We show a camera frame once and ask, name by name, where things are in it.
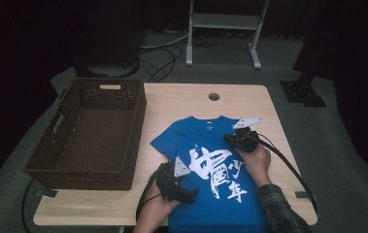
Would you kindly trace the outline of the white metal stand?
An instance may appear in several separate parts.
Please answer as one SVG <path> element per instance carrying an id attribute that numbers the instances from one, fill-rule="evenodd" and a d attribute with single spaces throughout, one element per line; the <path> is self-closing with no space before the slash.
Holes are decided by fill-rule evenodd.
<path id="1" fill-rule="evenodd" d="M 270 0 L 263 0 L 261 12 L 258 16 L 237 16 L 237 15 L 220 15 L 196 13 L 194 11 L 194 0 L 189 0 L 187 43 L 185 50 L 185 65 L 190 67 L 193 64 L 193 43 L 192 35 L 195 29 L 212 28 L 212 29 L 237 29 L 253 31 L 253 39 L 248 43 L 251 54 L 252 64 L 256 70 L 262 68 L 256 46 L 266 17 Z"/>

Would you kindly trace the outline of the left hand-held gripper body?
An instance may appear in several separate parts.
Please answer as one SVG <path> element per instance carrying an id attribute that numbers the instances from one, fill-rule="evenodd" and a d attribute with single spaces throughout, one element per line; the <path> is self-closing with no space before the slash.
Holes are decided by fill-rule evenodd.
<path id="1" fill-rule="evenodd" d="M 162 163 L 157 170 L 156 185 L 162 198 L 168 202 L 183 202 L 189 190 L 181 187 L 181 181 L 190 174 L 188 167 L 177 157 L 175 161 Z"/>

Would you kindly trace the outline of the dark round stand base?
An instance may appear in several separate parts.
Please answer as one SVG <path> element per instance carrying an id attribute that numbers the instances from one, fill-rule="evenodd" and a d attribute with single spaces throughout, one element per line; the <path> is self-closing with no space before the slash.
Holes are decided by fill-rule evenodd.
<path id="1" fill-rule="evenodd" d="M 88 66 L 84 62 L 76 61 L 73 68 L 76 75 L 80 78 L 110 78 L 123 79 L 137 73 L 141 67 L 139 58 L 132 63 L 119 63 L 110 65 L 92 65 Z"/>

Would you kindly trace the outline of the person's left hand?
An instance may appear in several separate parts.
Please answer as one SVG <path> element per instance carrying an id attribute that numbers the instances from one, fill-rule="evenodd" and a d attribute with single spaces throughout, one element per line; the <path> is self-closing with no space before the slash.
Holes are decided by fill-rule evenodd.
<path id="1" fill-rule="evenodd" d="M 133 233 L 154 233 L 180 205 L 179 201 L 165 201 L 156 183 L 152 183 L 145 198 Z"/>

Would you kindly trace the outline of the brown wicker basket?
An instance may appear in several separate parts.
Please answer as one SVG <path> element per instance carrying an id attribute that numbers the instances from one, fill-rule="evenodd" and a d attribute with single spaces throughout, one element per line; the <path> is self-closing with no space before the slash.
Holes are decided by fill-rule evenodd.
<path id="1" fill-rule="evenodd" d="M 23 171 L 54 189 L 129 190 L 146 106 L 139 80 L 74 80 Z"/>

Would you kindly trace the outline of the blue t-shirt with white print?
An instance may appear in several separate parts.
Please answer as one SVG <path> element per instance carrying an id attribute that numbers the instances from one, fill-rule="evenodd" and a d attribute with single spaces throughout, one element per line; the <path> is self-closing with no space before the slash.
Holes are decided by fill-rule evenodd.
<path id="1" fill-rule="evenodd" d="M 240 154 L 225 142 L 236 120 L 190 116 L 172 123 L 151 145 L 190 170 L 181 181 L 197 195 L 168 219 L 169 233 L 269 233 L 257 186 Z"/>

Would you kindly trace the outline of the person's right hand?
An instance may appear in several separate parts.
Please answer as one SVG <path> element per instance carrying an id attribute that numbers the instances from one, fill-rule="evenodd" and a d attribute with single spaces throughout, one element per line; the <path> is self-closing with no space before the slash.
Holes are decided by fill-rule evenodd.
<path id="1" fill-rule="evenodd" d="M 243 158 L 247 171 L 258 187 L 272 183 L 268 173 L 271 164 L 269 150 L 258 144 L 253 152 L 242 150 L 237 150 L 237 152 Z"/>

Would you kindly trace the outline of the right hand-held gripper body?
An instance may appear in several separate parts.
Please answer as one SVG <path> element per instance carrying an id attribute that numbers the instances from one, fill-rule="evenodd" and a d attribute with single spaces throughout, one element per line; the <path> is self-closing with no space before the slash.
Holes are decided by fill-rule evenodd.
<path id="1" fill-rule="evenodd" d="M 256 131 L 251 130 L 251 126 L 261 122 L 261 118 L 241 118 L 234 125 L 234 133 L 237 136 L 238 144 L 236 149 L 253 152 L 259 143 L 259 136 Z"/>

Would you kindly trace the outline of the black tape piece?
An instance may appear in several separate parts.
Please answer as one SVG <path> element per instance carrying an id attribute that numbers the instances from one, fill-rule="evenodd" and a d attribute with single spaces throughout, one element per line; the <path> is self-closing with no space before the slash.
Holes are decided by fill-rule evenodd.
<path id="1" fill-rule="evenodd" d="M 318 197 L 316 195 L 313 195 L 313 194 L 310 195 L 306 191 L 295 191 L 295 196 L 296 196 L 296 198 L 308 198 L 308 199 L 310 199 L 312 197 L 314 199 L 318 199 Z"/>
<path id="2" fill-rule="evenodd" d="M 36 192 L 35 195 L 37 197 L 50 197 L 50 198 L 54 198 L 57 194 L 56 190 L 52 190 L 52 189 L 48 189 L 48 188 L 39 188 Z"/>

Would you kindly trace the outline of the black stand base plate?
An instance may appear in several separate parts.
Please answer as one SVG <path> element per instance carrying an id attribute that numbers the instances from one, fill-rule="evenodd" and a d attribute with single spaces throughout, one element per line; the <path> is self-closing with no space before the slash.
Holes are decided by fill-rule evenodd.
<path id="1" fill-rule="evenodd" d="M 280 81 L 289 103 L 302 103 L 305 107 L 325 107 L 325 103 L 314 89 L 306 83 Z"/>

